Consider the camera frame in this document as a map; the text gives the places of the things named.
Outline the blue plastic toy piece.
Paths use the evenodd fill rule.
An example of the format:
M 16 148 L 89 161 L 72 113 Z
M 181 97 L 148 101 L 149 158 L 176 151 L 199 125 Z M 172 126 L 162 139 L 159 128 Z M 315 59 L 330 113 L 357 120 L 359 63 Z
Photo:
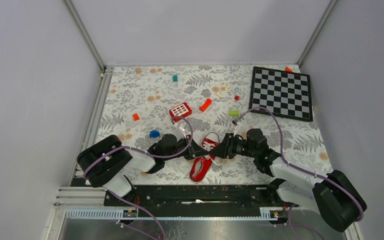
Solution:
M 152 130 L 149 133 L 150 138 L 159 138 L 161 136 L 160 132 L 158 130 Z

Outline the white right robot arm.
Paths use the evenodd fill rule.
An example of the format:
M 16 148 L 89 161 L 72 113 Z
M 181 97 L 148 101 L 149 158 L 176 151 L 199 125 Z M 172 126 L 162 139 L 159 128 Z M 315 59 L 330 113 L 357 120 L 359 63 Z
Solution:
M 259 172 L 274 178 L 266 187 L 271 205 L 286 202 L 311 210 L 338 232 L 359 221 L 367 210 L 367 204 L 343 172 L 315 173 L 285 163 L 282 155 L 269 147 L 260 129 L 250 129 L 246 138 L 227 133 L 210 154 L 222 159 L 237 155 L 252 158 Z

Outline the red canvas sneaker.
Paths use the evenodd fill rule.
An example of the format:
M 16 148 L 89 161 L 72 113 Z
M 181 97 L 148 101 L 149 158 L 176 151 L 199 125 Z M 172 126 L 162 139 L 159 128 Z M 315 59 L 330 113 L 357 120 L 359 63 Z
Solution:
M 220 144 L 220 137 L 216 132 L 209 132 L 201 140 L 200 146 L 207 151 L 210 151 Z M 201 182 L 211 165 L 215 162 L 216 156 L 207 154 L 195 159 L 189 173 L 189 178 L 194 183 Z

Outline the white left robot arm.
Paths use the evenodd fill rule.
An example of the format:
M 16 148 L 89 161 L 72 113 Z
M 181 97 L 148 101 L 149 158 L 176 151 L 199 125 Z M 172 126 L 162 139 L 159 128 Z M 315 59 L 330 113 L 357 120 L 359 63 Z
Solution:
M 93 188 L 112 191 L 122 205 L 128 206 L 134 202 L 135 192 L 131 181 L 123 175 L 123 169 L 153 174 L 163 169 L 168 160 L 194 160 L 206 156 L 209 150 L 208 146 L 197 144 L 190 134 L 180 139 L 173 134 L 164 134 L 146 151 L 125 146 L 116 135 L 110 135 L 82 151 L 76 161 L 83 171 L 83 178 Z

